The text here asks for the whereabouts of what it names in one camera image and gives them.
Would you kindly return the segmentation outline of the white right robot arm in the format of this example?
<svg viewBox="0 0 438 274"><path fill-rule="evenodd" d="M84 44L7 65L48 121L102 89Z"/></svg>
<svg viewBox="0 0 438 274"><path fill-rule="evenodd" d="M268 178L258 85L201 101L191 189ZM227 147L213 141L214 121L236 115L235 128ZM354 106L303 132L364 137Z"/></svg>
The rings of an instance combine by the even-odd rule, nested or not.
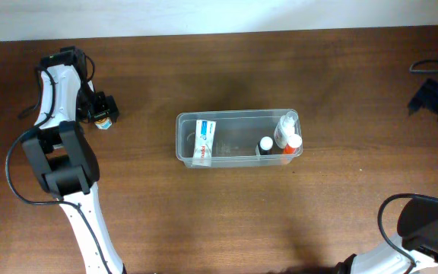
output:
<svg viewBox="0 0 438 274"><path fill-rule="evenodd" d="M425 108L438 116L438 81L426 80L408 103L408 113ZM386 206L407 199L389 237L382 225ZM438 267L438 198L415 193L399 193L385 199L379 207L377 225L383 242L374 249L353 254L338 263L334 273L418 273Z"/></svg>

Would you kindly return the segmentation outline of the white spray bottle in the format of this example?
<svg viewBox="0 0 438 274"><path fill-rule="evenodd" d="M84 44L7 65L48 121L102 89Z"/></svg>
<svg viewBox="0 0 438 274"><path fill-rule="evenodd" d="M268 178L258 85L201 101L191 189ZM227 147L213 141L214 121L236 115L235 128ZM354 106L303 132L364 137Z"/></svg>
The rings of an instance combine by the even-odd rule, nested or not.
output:
<svg viewBox="0 0 438 274"><path fill-rule="evenodd" d="M274 140L279 148L285 148L288 139L296 131L295 125L298 120L298 115L294 111L289 111L284 114L274 130Z"/></svg>

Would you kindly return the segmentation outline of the dark bottle white cap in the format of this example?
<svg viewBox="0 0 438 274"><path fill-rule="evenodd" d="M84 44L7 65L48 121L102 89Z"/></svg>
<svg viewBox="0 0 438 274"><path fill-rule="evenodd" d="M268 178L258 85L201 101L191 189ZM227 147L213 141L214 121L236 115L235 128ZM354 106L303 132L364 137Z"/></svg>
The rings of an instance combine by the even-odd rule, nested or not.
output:
<svg viewBox="0 0 438 274"><path fill-rule="evenodd" d="M273 148L273 139L269 136L262 137L255 149L257 156L270 155Z"/></svg>

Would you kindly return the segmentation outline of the white Panadol medicine box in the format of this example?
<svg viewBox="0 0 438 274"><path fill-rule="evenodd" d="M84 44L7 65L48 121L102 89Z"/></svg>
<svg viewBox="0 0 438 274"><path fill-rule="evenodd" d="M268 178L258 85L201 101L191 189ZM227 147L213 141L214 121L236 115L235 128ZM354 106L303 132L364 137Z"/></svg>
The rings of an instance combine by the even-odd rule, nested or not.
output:
<svg viewBox="0 0 438 274"><path fill-rule="evenodd" d="M198 119L195 127L195 147L192 156L192 164L202 167L210 167L216 122Z"/></svg>

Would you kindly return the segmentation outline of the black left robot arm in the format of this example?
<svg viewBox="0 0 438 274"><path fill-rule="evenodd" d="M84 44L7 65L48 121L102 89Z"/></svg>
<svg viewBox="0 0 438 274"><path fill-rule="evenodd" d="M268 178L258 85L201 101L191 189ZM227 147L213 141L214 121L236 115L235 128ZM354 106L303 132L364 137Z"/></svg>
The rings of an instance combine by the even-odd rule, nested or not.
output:
<svg viewBox="0 0 438 274"><path fill-rule="evenodd" d="M67 216L88 273L124 273L100 209L97 157L82 123L108 129L119 117L114 98L94 89L94 61L75 46L43 57L35 69L39 112L18 138L43 192Z"/></svg>

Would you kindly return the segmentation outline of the orange tube white cap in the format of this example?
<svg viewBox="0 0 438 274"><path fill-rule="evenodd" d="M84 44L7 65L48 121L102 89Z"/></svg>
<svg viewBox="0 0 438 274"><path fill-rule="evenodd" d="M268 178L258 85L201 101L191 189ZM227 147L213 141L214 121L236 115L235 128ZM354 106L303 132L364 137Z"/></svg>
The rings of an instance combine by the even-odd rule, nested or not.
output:
<svg viewBox="0 0 438 274"><path fill-rule="evenodd" d="M287 144L281 151L281 164L289 164L295 157L303 152L303 139L298 134L291 135Z"/></svg>

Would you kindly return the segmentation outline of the small gold-lid balm jar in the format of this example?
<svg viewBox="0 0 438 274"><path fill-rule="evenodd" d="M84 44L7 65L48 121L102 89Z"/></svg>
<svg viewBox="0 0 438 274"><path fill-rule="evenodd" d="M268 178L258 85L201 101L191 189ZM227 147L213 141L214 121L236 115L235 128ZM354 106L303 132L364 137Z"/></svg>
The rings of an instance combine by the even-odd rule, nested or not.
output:
<svg viewBox="0 0 438 274"><path fill-rule="evenodd" d="M111 125L113 124L112 120L109 118L106 119L102 119L102 120L98 120L94 123L94 125L98 128L98 129L102 129L102 130L107 130L111 127Z"/></svg>

